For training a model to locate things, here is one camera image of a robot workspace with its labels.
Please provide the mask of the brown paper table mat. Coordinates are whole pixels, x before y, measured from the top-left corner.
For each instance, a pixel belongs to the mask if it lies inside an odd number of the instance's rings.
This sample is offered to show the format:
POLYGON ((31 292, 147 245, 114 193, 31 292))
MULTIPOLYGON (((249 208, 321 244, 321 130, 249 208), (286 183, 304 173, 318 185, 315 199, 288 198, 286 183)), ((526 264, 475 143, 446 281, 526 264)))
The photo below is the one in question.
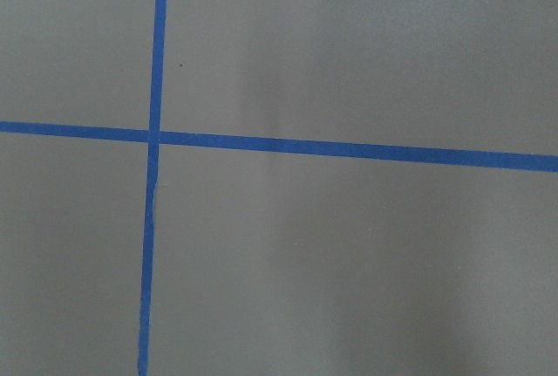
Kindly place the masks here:
POLYGON ((1 0, 4 375, 554 375, 557 0, 1 0))

